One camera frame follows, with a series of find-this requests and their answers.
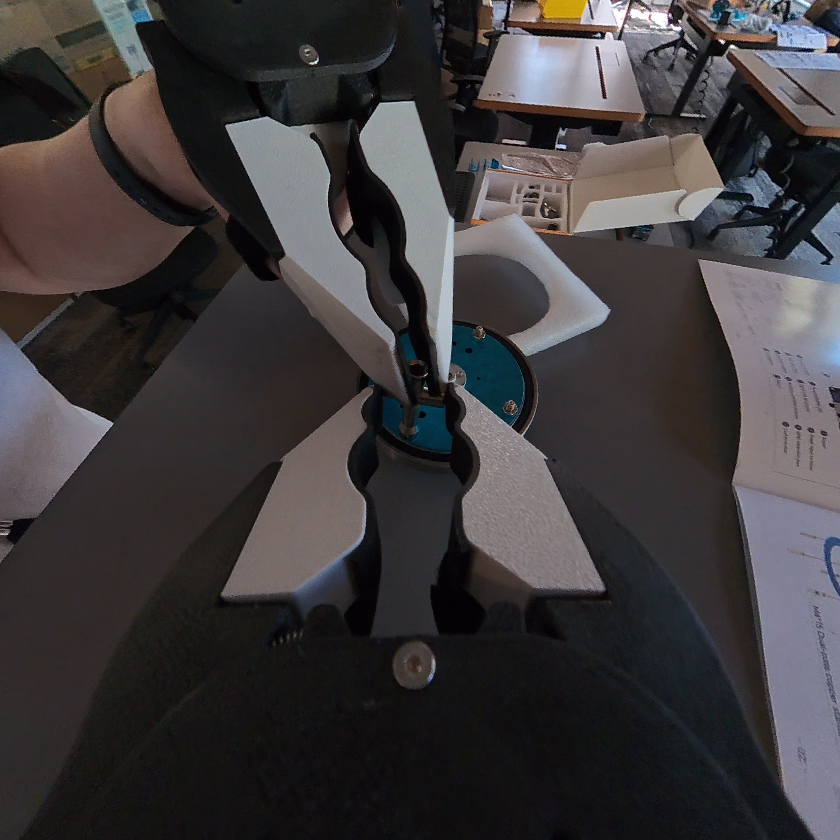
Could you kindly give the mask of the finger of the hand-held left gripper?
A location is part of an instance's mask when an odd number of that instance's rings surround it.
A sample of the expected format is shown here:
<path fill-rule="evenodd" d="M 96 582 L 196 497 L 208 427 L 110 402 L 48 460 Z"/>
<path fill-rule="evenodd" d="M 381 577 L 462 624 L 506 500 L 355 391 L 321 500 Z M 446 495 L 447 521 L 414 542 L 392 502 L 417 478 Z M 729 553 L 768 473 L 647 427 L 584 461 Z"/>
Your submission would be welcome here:
<path fill-rule="evenodd" d="M 400 213 L 406 258 L 426 302 L 413 324 L 427 328 L 431 372 L 445 387 L 452 350 L 454 220 L 449 215 L 414 101 L 382 101 L 363 128 L 363 153 Z"/>
<path fill-rule="evenodd" d="M 331 174 L 319 144 L 274 120 L 227 126 L 285 251 L 281 274 L 317 320 L 374 381 L 407 403 L 396 338 L 375 312 L 363 264 L 337 232 Z"/>

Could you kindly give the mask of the round blue base plate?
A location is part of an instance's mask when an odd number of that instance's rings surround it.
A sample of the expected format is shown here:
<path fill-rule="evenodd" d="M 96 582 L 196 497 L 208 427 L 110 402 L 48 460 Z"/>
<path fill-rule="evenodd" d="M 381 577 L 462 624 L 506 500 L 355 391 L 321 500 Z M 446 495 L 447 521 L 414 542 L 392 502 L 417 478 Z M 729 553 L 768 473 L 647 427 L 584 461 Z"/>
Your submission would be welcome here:
<path fill-rule="evenodd" d="M 484 327 L 486 338 L 474 341 L 471 333 L 476 324 L 454 321 L 450 363 L 459 365 L 466 373 L 465 388 L 485 407 L 489 408 L 512 429 L 523 434 L 529 427 L 538 401 L 537 384 L 528 359 L 520 349 L 500 333 Z M 504 414 L 502 407 L 508 400 L 519 405 L 516 416 Z M 446 425 L 442 402 L 429 400 L 427 392 L 418 407 L 414 441 L 400 437 L 399 425 L 403 406 L 384 395 L 383 419 L 378 441 L 385 455 L 425 471 L 445 471 L 453 438 Z"/>

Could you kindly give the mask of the small metal socket wrench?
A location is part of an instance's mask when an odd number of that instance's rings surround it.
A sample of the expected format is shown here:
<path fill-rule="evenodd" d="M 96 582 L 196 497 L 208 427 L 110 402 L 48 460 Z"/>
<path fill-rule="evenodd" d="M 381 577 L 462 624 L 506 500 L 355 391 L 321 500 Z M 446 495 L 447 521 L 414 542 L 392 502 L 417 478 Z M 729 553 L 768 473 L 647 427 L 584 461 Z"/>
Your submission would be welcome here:
<path fill-rule="evenodd" d="M 409 361 L 406 387 L 410 397 L 409 402 L 402 408 L 402 420 L 399 425 L 400 437 L 406 441 L 414 441 L 418 435 L 417 413 L 424 399 L 427 375 L 428 367 L 424 361 L 418 359 Z"/>

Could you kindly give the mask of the person's left forearm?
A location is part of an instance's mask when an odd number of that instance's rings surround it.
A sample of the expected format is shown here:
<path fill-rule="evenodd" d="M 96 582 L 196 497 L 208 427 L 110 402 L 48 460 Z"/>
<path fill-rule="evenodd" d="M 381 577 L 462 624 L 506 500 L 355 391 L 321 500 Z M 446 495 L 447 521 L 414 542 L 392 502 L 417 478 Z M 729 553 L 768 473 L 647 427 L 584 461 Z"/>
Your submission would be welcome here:
<path fill-rule="evenodd" d="M 88 119 L 2 148 L 2 290 L 91 291 L 138 279 L 186 230 L 128 198 L 103 168 Z"/>

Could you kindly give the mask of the dark grey desk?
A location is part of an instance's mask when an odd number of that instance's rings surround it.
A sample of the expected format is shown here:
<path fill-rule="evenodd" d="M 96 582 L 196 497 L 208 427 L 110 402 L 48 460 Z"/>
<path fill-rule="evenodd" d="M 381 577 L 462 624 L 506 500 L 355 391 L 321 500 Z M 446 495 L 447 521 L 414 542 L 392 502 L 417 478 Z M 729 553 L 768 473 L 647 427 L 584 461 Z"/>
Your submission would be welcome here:
<path fill-rule="evenodd" d="M 773 758 L 731 482 L 732 360 L 701 259 L 838 282 L 838 268 L 546 237 L 611 309 L 531 357 L 529 439 L 673 576 Z M 281 281 L 241 269 L 2 561 L 2 838 L 58 778 L 106 664 L 188 546 L 352 396 L 358 368 Z"/>

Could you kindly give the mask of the tan top desk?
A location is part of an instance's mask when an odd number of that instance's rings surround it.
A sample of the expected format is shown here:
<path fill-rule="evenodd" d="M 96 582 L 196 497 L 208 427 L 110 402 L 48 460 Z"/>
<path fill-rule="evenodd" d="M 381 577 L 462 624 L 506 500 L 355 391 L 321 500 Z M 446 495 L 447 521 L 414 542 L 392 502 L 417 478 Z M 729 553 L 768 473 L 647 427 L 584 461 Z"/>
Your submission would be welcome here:
<path fill-rule="evenodd" d="M 503 35 L 476 105 L 529 123 L 541 149 L 560 128 L 616 135 L 645 117 L 627 48 L 611 39 Z"/>

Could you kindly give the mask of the desk with yellow bin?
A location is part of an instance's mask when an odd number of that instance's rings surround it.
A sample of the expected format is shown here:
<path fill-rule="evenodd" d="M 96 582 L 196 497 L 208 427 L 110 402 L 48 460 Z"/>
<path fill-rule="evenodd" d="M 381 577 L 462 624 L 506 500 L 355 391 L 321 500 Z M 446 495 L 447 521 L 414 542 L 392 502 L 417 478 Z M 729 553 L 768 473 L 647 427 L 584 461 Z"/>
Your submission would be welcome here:
<path fill-rule="evenodd" d="M 538 1 L 514 1 L 507 17 L 510 28 L 521 28 L 534 35 L 567 35 L 605 37 L 615 35 L 619 25 L 608 1 L 589 1 L 580 22 L 573 20 L 546 20 L 541 17 Z"/>

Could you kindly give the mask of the cluttered wood edged desk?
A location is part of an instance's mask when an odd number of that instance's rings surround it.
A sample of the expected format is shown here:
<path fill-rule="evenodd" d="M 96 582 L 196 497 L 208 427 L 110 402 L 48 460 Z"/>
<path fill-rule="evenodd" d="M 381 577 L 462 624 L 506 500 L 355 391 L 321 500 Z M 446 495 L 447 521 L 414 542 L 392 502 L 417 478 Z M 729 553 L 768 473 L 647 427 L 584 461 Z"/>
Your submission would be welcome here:
<path fill-rule="evenodd" d="M 686 42 L 697 54 L 723 56 L 727 49 L 792 49 L 818 53 L 838 46 L 838 37 L 803 18 L 782 22 L 771 14 L 754 14 L 745 7 L 729 6 L 725 14 L 712 13 L 710 2 L 674 3 L 674 16 Z"/>

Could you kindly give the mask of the white foam box insert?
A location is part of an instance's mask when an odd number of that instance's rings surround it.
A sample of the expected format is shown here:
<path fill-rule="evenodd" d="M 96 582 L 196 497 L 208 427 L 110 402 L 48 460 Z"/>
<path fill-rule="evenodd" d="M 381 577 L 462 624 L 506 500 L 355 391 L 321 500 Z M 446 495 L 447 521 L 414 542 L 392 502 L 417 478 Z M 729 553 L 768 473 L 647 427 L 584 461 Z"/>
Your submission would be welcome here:
<path fill-rule="evenodd" d="M 531 228 L 568 234 L 570 187 L 571 182 L 566 180 L 486 170 L 471 223 L 512 215 Z"/>

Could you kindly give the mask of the clear plastic bag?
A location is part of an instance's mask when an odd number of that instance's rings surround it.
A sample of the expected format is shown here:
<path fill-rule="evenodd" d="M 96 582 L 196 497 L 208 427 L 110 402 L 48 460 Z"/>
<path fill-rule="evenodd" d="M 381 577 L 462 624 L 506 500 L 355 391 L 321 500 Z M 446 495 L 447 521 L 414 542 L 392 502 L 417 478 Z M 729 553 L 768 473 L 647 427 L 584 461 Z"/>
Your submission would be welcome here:
<path fill-rule="evenodd" d="M 500 168 L 539 177 L 571 180 L 579 169 L 583 153 L 550 150 L 514 150 L 501 154 Z"/>

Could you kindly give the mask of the black office chair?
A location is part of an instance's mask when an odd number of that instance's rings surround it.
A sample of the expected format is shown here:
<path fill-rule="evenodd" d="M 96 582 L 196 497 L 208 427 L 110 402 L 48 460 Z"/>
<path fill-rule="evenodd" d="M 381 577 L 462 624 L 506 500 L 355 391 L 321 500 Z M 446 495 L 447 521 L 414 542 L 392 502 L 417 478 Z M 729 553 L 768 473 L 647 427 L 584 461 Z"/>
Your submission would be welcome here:
<path fill-rule="evenodd" d="M 810 150 L 771 149 L 761 165 L 780 193 L 767 207 L 741 207 L 731 221 L 714 227 L 707 238 L 712 240 L 730 228 L 769 227 L 771 246 L 766 257 L 784 259 L 806 242 L 824 257 L 823 264 L 829 265 L 833 254 L 813 234 L 813 228 L 838 204 L 838 148 L 825 144 Z"/>
<path fill-rule="evenodd" d="M 444 25 L 440 48 L 442 67 L 457 87 L 448 98 L 454 122 L 456 151 L 467 141 L 494 143 L 498 132 L 495 112 L 478 108 L 476 100 L 502 31 L 492 29 L 489 45 L 481 45 L 478 1 L 443 1 Z"/>
<path fill-rule="evenodd" d="M 135 329 L 135 324 L 129 322 L 128 317 L 153 312 L 152 321 L 134 357 L 137 365 L 147 371 L 154 370 L 145 361 L 145 355 L 171 315 L 195 321 L 197 315 L 187 307 L 187 303 L 216 296 L 216 289 L 196 289 L 193 281 L 215 261 L 217 255 L 215 239 L 203 229 L 195 228 L 164 262 L 146 275 L 127 285 L 91 293 L 100 302 L 118 310 L 119 321 L 128 331 Z"/>

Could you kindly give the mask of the white foam packing piece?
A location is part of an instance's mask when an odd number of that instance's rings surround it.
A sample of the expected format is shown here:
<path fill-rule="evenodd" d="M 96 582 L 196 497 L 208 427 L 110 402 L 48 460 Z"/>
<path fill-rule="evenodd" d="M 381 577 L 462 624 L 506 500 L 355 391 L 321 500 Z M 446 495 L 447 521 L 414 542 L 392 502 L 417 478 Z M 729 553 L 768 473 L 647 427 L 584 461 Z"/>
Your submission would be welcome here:
<path fill-rule="evenodd" d="M 455 257 L 495 256 L 510 259 L 542 283 L 549 298 L 547 313 L 509 340 L 530 356 L 601 325 L 609 307 L 594 294 L 519 216 L 499 219 L 455 233 Z"/>

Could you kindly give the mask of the open orange cardboard box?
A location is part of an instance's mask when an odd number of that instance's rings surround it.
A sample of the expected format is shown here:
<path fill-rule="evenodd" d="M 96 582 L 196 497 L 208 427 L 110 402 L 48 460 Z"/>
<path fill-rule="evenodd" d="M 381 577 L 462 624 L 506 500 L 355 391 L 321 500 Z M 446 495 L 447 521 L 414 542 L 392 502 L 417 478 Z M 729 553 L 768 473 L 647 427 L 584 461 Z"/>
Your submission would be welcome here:
<path fill-rule="evenodd" d="M 459 167 L 476 173 L 466 221 L 471 223 L 484 172 L 509 172 L 501 169 L 500 158 L 514 150 L 537 149 L 486 143 L 465 146 Z M 694 220 L 723 189 L 697 134 L 593 143 L 581 153 L 578 171 L 566 180 L 571 184 L 570 232 L 565 235 Z"/>

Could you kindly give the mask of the black bag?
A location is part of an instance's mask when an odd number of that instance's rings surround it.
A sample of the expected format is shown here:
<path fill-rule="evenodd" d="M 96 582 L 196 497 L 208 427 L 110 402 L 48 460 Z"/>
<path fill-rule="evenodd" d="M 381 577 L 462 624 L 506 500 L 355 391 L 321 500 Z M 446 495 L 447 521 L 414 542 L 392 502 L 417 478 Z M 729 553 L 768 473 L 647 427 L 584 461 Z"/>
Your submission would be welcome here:
<path fill-rule="evenodd" d="M 83 119 L 90 100 L 39 47 L 1 64 L 1 145 L 45 140 Z"/>

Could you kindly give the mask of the open instruction booklet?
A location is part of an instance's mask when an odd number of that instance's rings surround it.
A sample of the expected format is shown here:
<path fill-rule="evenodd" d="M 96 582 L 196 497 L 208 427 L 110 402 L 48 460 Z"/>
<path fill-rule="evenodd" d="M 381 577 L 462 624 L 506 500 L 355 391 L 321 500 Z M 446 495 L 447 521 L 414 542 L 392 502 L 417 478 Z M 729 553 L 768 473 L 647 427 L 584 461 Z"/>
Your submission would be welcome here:
<path fill-rule="evenodd" d="M 738 378 L 732 486 L 782 785 L 839 837 L 839 286 L 702 260 Z"/>

